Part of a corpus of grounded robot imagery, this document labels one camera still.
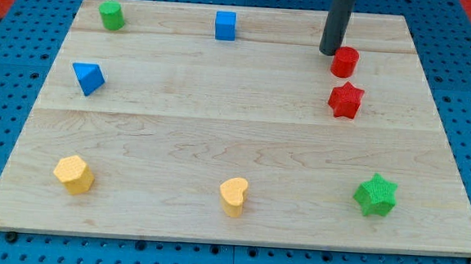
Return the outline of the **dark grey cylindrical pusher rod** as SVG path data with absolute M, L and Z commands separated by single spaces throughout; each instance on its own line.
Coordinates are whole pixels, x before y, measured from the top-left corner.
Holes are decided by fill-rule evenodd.
M 321 35 L 320 53 L 333 56 L 341 47 L 356 0 L 332 0 Z

